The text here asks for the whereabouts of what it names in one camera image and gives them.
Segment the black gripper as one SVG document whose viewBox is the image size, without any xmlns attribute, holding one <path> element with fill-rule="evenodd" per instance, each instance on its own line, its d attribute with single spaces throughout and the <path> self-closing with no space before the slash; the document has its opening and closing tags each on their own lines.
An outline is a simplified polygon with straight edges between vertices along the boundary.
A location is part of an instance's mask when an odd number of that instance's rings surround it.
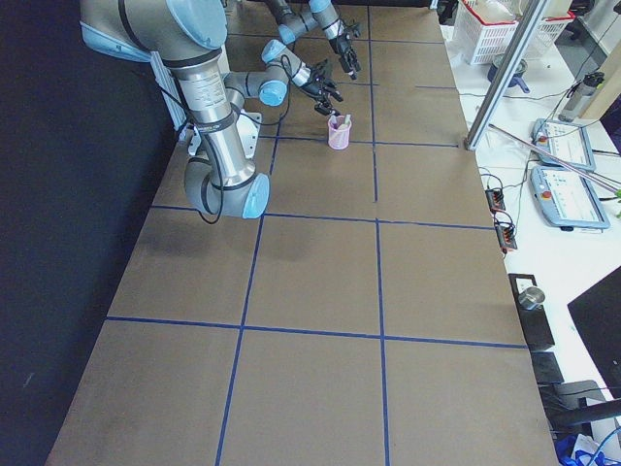
<svg viewBox="0 0 621 466">
<path fill-rule="evenodd" d="M 303 85 L 304 92 L 315 101 L 314 109 L 323 116 L 338 116 L 339 111 L 329 98 L 342 102 L 343 97 L 332 80 L 333 66 L 324 59 L 310 67 L 310 77 Z"/>
<path fill-rule="evenodd" d="M 354 81 L 357 79 L 361 66 L 352 41 L 359 36 L 360 25 L 357 21 L 352 23 L 335 21 L 329 27 L 329 43 L 333 51 L 341 57 L 343 71 Z"/>
</svg>

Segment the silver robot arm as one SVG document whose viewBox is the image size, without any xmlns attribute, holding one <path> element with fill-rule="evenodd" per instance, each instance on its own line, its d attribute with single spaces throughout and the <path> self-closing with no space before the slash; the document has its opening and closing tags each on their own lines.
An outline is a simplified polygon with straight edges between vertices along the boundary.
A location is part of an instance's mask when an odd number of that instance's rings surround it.
<svg viewBox="0 0 621 466">
<path fill-rule="evenodd" d="M 278 25 L 281 41 L 290 45 L 300 37 L 319 28 L 327 38 L 333 52 L 339 57 L 343 71 L 356 80 L 361 66 L 353 40 L 360 37 L 360 24 L 346 22 L 338 9 L 328 0 L 312 0 L 299 13 L 286 1 L 264 1 Z"/>
<path fill-rule="evenodd" d="M 92 50 L 147 62 L 153 53 L 180 85 L 181 108 L 194 124 L 204 156 L 187 162 L 186 197 L 202 215 L 258 218 L 270 198 L 270 180 L 257 172 L 238 128 L 246 99 L 279 106 L 296 85 L 330 116 L 343 98 L 328 61 L 312 67 L 279 40 L 262 52 L 263 72 L 221 72 L 227 39 L 219 1 L 82 1 L 82 38 Z"/>
</svg>

